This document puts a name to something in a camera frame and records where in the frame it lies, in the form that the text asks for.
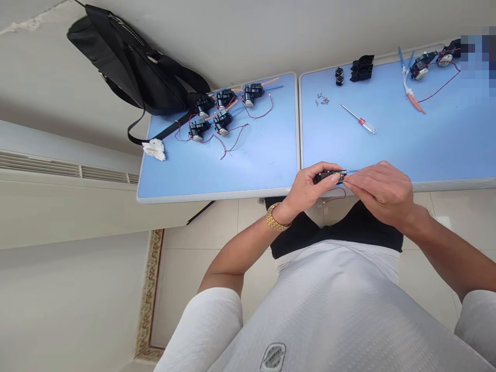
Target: backpack zipper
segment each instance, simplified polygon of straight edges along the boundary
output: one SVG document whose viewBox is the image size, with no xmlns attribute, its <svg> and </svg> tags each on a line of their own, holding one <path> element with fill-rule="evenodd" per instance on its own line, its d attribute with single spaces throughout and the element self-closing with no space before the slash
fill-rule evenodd
<svg viewBox="0 0 496 372">
<path fill-rule="evenodd" d="M 143 40 L 140 39 L 140 37 L 136 34 L 136 32 L 134 32 L 134 30 L 131 27 L 129 27 L 122 19 L 116 17 L 113 14 L 109 14 L 108 16 L 112 18 L 114 21 L 116 21 L 118 24 L 120 24 L 127 32 L 129 32 L 138 41 L 138 43 L 140 43 L 143 47 L 145 46 Z"/>
</svg>

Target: radiator vent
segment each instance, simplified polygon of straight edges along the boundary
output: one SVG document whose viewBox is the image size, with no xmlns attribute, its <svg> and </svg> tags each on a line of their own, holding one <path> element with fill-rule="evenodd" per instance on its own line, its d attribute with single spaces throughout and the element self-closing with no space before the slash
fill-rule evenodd
<svg viewBox="0 0 496 372">
<path fill-rule="evenodd" d="M 0 151 L 0 169 L 138 184 L 137 174 L 6 151 Z"/>
</svg>

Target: blue folding table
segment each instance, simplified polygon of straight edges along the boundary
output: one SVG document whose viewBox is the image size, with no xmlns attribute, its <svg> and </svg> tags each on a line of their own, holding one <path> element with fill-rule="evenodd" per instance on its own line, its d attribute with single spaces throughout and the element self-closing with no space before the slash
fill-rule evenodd
<svg viewBox="0 0 496 372">
<path fill-rule="evenodd" d="M 263 83 L 274 77 L 255 81 Z M 218 200 L 246 197 L 286 195 L 300 169 L 300 141 L 298 115 L 298 81 L 293 73 L 279 76 L 267 85 L 283 85 L 267 91 L 255 100 L 255 107 L 234 114 L 227 136 L 220 136 L 229 150 L 238 138 L 241 128 L 249 124 L 239 136 L 233 151 L 224 154 L 221 142 L 215 137 L 207 143 L 181 142 L 177 131 L 163 141 L 166 160 L 143 156 L 137 200 L 140 203 L 175 203 L 199 200 Z M 149 137 L 161 132 L 183 114 L 170 117 L 152 117 Z M 211 128 L 203 134 L 207 140 L 215 134 Z M 188 125 L 177 134 L 180 140 L 188 139 Z"/>
<path fill-rule="evenodd" d="M 421 103 L 426 115 L 407 99 L 401 64 L 390 57 L 376 58 L 372 77 L 365 81 L 351 82 L 351 65 L 342 66 L 343 86 L 336 85 L 335 68 L 303 74 L 302 167 L 328 161 L 360 169 L 387 160 L 410 176 L 416 191 L 496 187 L 496 94 L 487 63 L 484 68 L 477 61 L 480 55 L 469 54 L 464 62 L 454 59 L 462 72 Z M 456 73 L 453 65 L 432 65 L 429 70 L 422 80 L 408 77 L 418 100 Z M 367 132 L 341 104 L 377 133 Z"/>
</svg>

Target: white tile floor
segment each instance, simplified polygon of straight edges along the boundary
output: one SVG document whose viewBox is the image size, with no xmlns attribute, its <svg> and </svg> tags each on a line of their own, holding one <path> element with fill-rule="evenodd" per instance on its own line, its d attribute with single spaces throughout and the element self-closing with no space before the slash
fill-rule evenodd
<svg viewBox="0 0 496 372">
<path fill-rule="evenodd" d="M 342 219 L 358 199 L 349 196 L 314 205 L 307 214 L 319 225 Z M 496 189 L 416 193 L 414 200 L 448 228 L 496 261 Z M 166 229 L 153 320 L 152 345 L 165 347 L 196 294 L 203 274 L 236 233 L 265 214 L 257 199 L 216 201 L 189 226 Z M 399 282 L 416 302 L 453 330 L 461 304 L 419 247 L 405 239 Z M 267 250 L 245 276 L 243 318 L 248 320 L 274 285 L 274 260 Z"/>
</svg>

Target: hand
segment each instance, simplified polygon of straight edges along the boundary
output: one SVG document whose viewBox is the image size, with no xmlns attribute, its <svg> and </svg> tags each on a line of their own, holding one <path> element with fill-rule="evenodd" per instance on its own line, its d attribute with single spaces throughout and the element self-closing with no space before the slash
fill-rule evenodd
<svg viewBox="0 0 496 372">
<path fill-rule="evenodd" d="M 342 171 L 337 164 L 320 162 L 311 167 L 302 169 L 296 175 L 286 199 L 272 212 L 274 219 L 280 224 L 289 224 L 300 212 L 310 208 L 326 191 L 333 188 L 340 179 L 340 175 L 324 178 L 314 184 L 314 177 L 324 171 Z"/>
<path fill-rule="evenodd" d="M 401 230 L 422 208 L 413 202 L 410 178 L 386 161 L 345 177 L 344 185 L 382 223 Z"/>
</svg>

